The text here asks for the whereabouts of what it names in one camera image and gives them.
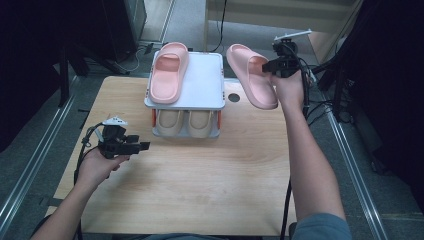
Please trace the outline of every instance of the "human arm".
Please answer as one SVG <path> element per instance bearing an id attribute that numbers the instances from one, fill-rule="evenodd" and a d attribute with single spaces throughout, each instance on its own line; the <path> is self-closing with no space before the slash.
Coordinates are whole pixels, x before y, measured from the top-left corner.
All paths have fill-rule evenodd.
<path id="1" fill-rule="evenodd" d="M 300 71 L 287 79 L 273 76 L 286 119 L 290 173 L 296 217 L 315 213 L 345 219 L 336 176 L 316 143 L 302 113 L 303 87 Z"/>
<path id="2" fill-rule="evenodd" d="M 93 192 L 129 156 L 106 159 L 96 148 L 82 162 L 78 180 L 63 202 L 31 239 L 72 239 Z"/>

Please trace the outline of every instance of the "sleeve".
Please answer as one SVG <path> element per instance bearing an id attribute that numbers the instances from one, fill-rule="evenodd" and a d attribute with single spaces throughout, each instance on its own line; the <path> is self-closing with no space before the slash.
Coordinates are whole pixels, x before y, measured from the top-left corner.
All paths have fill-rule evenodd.
<path id="1" fill-rule="evenodd" d="M 347 222 L 335 215 L 318 213 L 301 220 L 293 235 L 293 240 L 302 239 L 352 239 Z"/>

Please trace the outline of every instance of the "wooden table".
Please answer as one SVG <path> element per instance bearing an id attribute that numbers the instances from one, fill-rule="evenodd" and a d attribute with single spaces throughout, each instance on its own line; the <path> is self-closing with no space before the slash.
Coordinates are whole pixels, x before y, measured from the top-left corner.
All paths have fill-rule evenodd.
<path id="1" fill-rule="evenodd" d="M 277 236 L 289 179 L 282 110 L 260 110 L 238 82 L 225 82 L 226 106 L 216 139 L 165 139 L 152 134 L 143 100 L 147 79 L 108 77 L 81 133 L 118 115 L 126 134 L 150 141 L 99 186 L 82 217 L 84 232 Z M 228 95 L 236 93 L 239 102 Z M 95 146 L 93 134 L 90 142 Z M 55 193 L 71 190 L 81 143 L 75 146 Z M 289 224 L 295 221 L 291 202 Z"/>

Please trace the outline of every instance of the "beige slipper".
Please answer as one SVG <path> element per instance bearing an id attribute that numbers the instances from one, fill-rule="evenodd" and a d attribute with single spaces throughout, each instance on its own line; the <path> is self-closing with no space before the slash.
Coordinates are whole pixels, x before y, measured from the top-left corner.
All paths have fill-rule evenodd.
<path id="1" fill-rule="evenodd" d="M 159 110 L 156 118 L 156 129 L 160 135 L 173 137 L 177 135 L 184 122 L 184 111 Z"/>
<path id="2" fill-rule="evenodd" d="M 196 110 L 190 111 L 188 132 L 194 138 L 207 138 L 212 131 L 213 112 Z"/>

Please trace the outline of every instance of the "forearm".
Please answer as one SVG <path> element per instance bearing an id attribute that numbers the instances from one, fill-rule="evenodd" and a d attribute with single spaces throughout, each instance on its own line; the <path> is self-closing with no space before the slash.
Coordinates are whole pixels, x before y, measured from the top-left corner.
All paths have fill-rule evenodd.
<path id="1" fill-rule="evenodd" d="M 72 239 L 93 189 L 75 185 L 31 239 Z"/>
<path id="2" fill-rule="evenodd" d="M 300 108 L 283 105 L 283 110 L 298 220 L 319 212 L 331 213 L 344 219 L 334 171 L 317 145 Z"/>

